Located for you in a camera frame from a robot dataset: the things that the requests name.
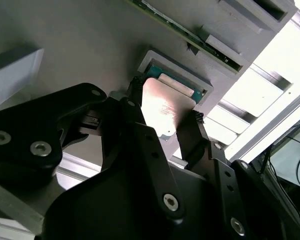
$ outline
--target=metal plate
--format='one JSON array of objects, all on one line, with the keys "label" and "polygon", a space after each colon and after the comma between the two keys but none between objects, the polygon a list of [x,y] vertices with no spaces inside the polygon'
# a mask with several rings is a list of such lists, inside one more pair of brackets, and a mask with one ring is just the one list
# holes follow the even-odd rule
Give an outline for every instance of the metal plate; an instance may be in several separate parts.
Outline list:
[{"label": "metal plate", "polygon": [[196,102],[181,92],[155,78],[148,78],[143,85],[142,112],[148,126],[156,134],[172,136],[180,120],[188,114]]}]

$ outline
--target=black mechanical arm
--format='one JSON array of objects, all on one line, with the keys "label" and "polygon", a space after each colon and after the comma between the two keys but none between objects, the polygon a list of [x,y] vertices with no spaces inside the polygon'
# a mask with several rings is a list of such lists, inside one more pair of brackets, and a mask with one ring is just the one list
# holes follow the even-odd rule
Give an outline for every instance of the black mechanical arm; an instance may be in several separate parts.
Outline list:
[{"label": "black mechanical arm", "polygon": [[226,160],[202,114],[176,130],[186,169],[170,165],[143,117],[142,84],[115,99],[83,83],[0,111],[3,186],[44,188],[63,149],[102,139],[102,171],[52,203],[36,239],[300,240],[300,223],[248,164]]}]

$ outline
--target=slot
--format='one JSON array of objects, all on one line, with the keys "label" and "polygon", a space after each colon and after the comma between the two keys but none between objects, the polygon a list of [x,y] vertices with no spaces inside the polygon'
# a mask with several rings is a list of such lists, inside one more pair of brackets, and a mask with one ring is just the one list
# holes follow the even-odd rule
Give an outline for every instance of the slot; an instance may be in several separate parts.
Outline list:
[{"label": "slot", "polygon": [[269,0],[252,0],[256,4],[258,4],[261,8],[263,8],[268,14],[270,14],[273,18],[280,21],[286,13],[280,9],[277,5]]}]

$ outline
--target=metal bracket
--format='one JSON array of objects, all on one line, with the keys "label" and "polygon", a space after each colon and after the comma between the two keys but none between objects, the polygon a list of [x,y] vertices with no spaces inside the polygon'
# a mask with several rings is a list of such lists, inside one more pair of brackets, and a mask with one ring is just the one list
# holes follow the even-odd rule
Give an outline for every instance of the metal bracket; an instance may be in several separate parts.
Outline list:
[{"label": "metal bracket", "polygon": [[195,111],[177,129],[182,158],[186,169],[210,182],[219,196],[219,214],[223,228],[233,239],[249,239],[245,211],[235,171],[227,165],[221,145],[208,139],[201,118]]}]

